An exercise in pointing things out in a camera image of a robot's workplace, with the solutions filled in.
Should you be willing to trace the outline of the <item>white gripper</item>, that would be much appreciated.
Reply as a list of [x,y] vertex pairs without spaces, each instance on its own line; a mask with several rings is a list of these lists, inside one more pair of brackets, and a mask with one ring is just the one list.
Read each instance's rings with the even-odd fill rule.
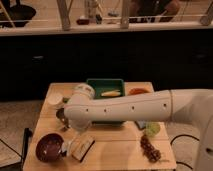
[[80,138],[80,136],[82,135],[82,133],[80,132],[76,132],[73,135],[73,138],[71,140],[68,141],[68,147],[67,147],[67,157],[71,155],[71,149],[74,146],[74,143],[77,142],[77,140]]

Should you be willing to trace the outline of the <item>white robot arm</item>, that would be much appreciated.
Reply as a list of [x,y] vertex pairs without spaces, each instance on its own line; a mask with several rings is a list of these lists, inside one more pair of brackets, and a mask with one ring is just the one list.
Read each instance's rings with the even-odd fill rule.
[[79,84],[68,100],[65,116],[75,130],[90,121],[153,121],[189,124],[200,131],[193,171],[213,171],[213,89],[163,90],[95,99],[94,89]]

